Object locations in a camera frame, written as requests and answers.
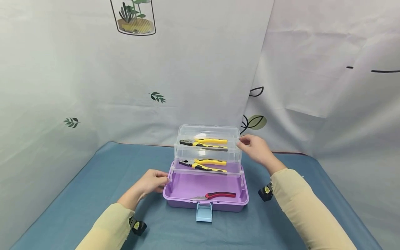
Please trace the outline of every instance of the blue table cover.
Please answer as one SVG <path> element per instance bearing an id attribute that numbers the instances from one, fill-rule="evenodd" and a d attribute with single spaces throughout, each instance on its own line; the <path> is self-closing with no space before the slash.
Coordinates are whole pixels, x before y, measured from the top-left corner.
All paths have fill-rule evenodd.
<path id="1" fill-rule="evenodd" d="M 381 249 L 317 160 L 298 154 L 276 155 L 304 176 L 358 249 Z M 71 250 L 100 214 L 149 168 L 169 171 L 174 149 L 109 142 L 76 175 L 12 250 Z M 258 190 L 268 172 L 243 155 L 250 201 L 242 212 L 214 211 L 212 223 L 196 222 L 196 210 L 169 207 L 161 194 L 139 204 L 136 218 L 148 225 L 141 237 L 130 234 L 122 249 L 306 249 L 273 198 L 263 202 Z"/>

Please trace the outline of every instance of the toolbox latch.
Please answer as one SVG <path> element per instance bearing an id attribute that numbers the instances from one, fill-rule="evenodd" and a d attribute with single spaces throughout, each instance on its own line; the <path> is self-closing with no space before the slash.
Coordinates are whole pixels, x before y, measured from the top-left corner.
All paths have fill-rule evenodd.
<path id="1" fill-rule="evenodd" d="M 196 221 L 212 222 L 212 203 L 200 204 L 196 207 Z"/>

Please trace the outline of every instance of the yellow-handled pliers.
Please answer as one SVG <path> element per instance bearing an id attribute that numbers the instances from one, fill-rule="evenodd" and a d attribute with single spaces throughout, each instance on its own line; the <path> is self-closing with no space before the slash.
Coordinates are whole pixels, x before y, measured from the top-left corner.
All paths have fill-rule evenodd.
<path id="1" fill-rule="evenodd" d="M 228 140 L 224 139 L 204 138 L 204 139 L 192 139 L 192 140 L 179 140 L 179 143 L 187 146 L 205 147 L 208 150 L 228 151 L 228 147 L 226 146 L 206 144 L 206 143 L 227 144 Z"/>
<path id="2" fill-rule="evenodd" d="M 198 169 L 198 170 L 205 170 L 205 171 L 212 171 L 212 172 L 223 172 L 223 173 L 227 173 L 228 172 L 225 169 L 209 168 L 209 167 L 206 167 L 206 166 L 202 165 L 202 164 L 213 164 L 213 165 L 225 166 L 226 165 L 226 161 L 221 161 L 221 160 L 212 160 L 212 159 L 180 160 L 179 164 L 182 164 L 182 165 L 185 165 L 187 167 L 194 168 L 194 169 Z"/>

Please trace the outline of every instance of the hand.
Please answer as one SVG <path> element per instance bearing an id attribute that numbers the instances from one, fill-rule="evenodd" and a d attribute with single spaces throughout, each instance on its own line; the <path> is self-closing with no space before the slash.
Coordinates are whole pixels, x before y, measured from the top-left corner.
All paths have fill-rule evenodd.
<path id="1" fill-rule="evenodd" d="M 239 140 L 240 141 L 237 143 L 238 148 L 248 154 L 255 162 L 263 165 L 270 175 L 286 168 L 286 166 L 274 156 L 268 144 L 262 138 L 247 134 L 241 136 Z"/>
<path id="2" fill-rule="evenodd" d="M 165 184 L 168 183 L 167 176 L 167 173 L 159 170 L 147 170 L 147 172 L 119 198 L 117 203 L 134 211 L 139 201 L 149 193 L 153 191 L 162 193 Z"/>

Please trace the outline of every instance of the transparent toolbox tray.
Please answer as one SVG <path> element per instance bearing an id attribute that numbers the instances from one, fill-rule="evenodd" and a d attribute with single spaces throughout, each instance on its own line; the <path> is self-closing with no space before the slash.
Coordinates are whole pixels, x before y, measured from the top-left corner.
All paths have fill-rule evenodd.
<path id="1" fill-rule="evenodd" d="M 175 143 L 175 160 L 171 166 L 173 172 L 181 174 L 199 174 L 199 175 L 225 175 L 240 177 L 243 174 L 241 169 L 242 151 L 236 146 L 239 141 L 239 130 L 236 127 L 227 126 L 203 126 L 203 125 L 182 125 L 178 131 L 178 137 Z M 223 139 L 226 144 L 211 144 L 213 146 L 225 146 L 226 148 L 210 148 L 203 146 L 188 146 L 180 144 L 180 140 L 195 139 Z M 209 168 L 218 168 L 226 170 L 226 173 L 205 171 L 193 169 L 189 166 L 179 164 L 181 160 L 193 161 L 194 159 L 213 159 L 226 161 L 225 166 L 213 164 L 202 164 Z"/>

